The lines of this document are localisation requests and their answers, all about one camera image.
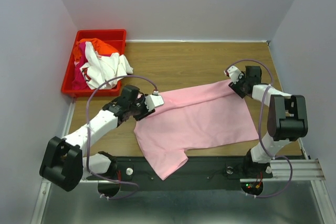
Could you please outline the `aluminium rail frame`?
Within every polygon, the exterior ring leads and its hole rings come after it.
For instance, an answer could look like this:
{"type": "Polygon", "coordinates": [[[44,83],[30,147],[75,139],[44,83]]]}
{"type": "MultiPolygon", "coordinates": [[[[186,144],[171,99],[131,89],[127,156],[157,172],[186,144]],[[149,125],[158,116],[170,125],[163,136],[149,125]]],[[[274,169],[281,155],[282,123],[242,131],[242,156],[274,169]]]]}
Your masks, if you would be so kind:
{"type": "Polygon", "coordinates": [[[335,223],[335,211],[323,184],[324,174],[317,159],[289,159],[278,155],[284,138],[297,140],[308,129],[305,100],[302,96],[271,96],[270,116],[275,123],[271,137],[275,146],[260,140],[261,154],[248,151],[244,156],[192,157],[183,168],[164,182],[149,162],[140,157],[115,157],[106,152],[90,155],[91,146],[133,117],[142,122],[163,104],[157,94],[121,95],[103,106],[78,131],[53,137],[47,144],[39,174],[65,191],[73,190],[82,180],[95,177],[134,194],[155,190],[242,190],[248,197],[262,198],[265,182],[310,180],[322,219],[335,223]]]}

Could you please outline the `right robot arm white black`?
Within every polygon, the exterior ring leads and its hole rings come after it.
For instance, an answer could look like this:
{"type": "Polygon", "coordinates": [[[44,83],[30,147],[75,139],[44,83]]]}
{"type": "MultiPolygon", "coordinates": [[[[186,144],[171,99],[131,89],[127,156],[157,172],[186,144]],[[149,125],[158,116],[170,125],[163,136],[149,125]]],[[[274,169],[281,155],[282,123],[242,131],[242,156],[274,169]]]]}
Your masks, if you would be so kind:
{"type": "Polygon", "coordinates": [[[245,71],[230,66],[225,73],[231,79],[229,87],[237,95],[261,102],[260,118],[264,107],[268,107],[267,132],[261,137],[261,126],[258,126],[259,143],[244,156],[243,163],[238,167],[239,174],[243,178],[270,177],[270,161],[275,159],[276,154],[308,133],[306,100],[302,95],[284,93],[271,84],[262,83],[259,66],[247,66],[245,71]]]}

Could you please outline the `pink t shirt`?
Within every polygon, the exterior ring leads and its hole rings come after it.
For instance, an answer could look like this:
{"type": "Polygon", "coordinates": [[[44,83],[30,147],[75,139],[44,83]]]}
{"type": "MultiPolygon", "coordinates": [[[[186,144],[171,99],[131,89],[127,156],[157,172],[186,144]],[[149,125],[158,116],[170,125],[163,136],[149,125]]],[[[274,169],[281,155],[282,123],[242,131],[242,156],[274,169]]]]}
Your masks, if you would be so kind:
{"type": "Polygon", "coordinates": [[[258,139],[245,100],[229,83],[224,80],[163,92],[164,104],[136,123],[139,147],[162,180],[187,162],[186,150],[258,139]]]}

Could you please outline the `white t shirt red print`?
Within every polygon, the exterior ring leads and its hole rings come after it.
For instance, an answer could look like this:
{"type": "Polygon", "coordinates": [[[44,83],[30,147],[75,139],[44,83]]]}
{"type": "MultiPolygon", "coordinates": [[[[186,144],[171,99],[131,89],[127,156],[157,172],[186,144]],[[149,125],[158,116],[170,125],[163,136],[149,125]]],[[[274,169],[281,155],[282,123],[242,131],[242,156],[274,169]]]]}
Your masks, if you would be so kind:
{"type": "Polygon", "coordinates": [[[126,56],[119,52],[109,56],[99,55],[92,43],[86,42],[85,55],[88,62],[81,67],[81,71],[91,90],[114,77],[133,74],[126,56]]]}

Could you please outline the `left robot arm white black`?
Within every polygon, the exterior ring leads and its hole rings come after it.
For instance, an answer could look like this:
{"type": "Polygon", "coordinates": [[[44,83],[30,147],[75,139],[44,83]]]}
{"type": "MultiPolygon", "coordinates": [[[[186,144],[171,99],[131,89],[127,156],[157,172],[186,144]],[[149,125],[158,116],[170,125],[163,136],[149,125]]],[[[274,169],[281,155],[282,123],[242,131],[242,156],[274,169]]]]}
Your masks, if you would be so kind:
{"type": "Polygon", "coordinates": [[[106,152],[90,155],[91,146],[130,117],[139,121],[163,104],[156,90],[144,94],[136,86],[125,86],[95,117],[87,118],[85,125],[62,138],[54,136],[49,140],[40,176],[65,191],[73,190],[82,179],[90,176],[121,184],[116,157],[106,152]]]}

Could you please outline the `red plastic bin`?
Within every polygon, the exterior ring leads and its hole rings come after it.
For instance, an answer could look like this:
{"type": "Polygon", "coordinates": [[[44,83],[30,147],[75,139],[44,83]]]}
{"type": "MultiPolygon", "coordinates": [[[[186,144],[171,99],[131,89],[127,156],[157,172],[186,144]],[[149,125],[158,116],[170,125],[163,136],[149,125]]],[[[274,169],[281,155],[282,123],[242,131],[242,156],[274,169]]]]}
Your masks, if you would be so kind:
{"type": "MultiPolygon", "coordinates": [[[[125,29],[92,29],[92,30],[79,30],[77,31],[73,49],[76,46],[76,43],[81,39],[91,39],[97,38],[105,43],[113,46],[115,49],[119,51],[119,53],[123,54],[125,51],[125,40],[127,37],[127,31],[125,29]]],[[[89,97],[93,93],[91,89],[81,89],[75,90],[72,88],[72,82],[75,79],[75,59],[74,55],[71,52],[68,66],[65,72],[64,80],[61,86],[61,92],[63,94],[69,95],[72,98],[79,97],[89,97]]],[[[95,96],[97,97],[112,97],[118,96],[121,89],[121,81],[117,83],[117,85],[110,90],[99,90],[95,96]]]]}

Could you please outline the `magenta t shirt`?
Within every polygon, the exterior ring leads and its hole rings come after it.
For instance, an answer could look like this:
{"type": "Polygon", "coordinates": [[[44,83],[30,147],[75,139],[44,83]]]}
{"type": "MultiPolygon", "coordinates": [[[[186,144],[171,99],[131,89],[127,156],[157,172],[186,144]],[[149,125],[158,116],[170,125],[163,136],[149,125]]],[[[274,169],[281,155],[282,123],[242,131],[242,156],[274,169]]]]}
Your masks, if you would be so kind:
{"type": "Polygon", "coordinates": [[[72,88],[74,90],[89,90],[89,86],[87,85],[87,81],[85,79],[86,76],[83,76],[81,67],[88,62],[85,55],[85,42],[79,42],[75,49],[72,51],[75,58],[75,70],[74,70],[74,80],[72,81],[72,88]]]}

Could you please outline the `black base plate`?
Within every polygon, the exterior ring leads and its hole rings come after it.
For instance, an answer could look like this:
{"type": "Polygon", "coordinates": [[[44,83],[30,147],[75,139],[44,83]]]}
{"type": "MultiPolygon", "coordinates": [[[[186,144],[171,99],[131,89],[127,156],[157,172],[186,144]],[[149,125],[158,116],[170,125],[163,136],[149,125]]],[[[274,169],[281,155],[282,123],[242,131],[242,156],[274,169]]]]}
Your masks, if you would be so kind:
{"type": "Polygon", "coordinates": [[[243,168],[242,156],[192,156],[168,178],[162,180],[144,157],[118,158],[118,170],[123,181],[134,182],[140,191],[176,190],[241,190],[241,182],[272,178],[266,165],[243,168]]]}

